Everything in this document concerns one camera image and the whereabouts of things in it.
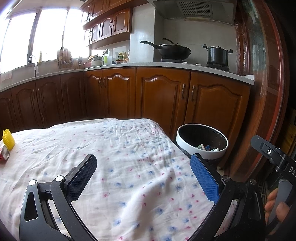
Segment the right hand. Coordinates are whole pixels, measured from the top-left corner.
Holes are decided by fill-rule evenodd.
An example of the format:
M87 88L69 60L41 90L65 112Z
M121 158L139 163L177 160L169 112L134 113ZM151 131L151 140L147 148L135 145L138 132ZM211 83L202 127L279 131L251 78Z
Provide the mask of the right hand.
M264 207L265 209L265 222L268 223L269 216L272 212L272 209L276 206L276 216L280 222L283 222L289 213L290 207L287 206L284 202L275 205L276 197L278 195L278 188L274 189L269 196L267 197L267 203Z

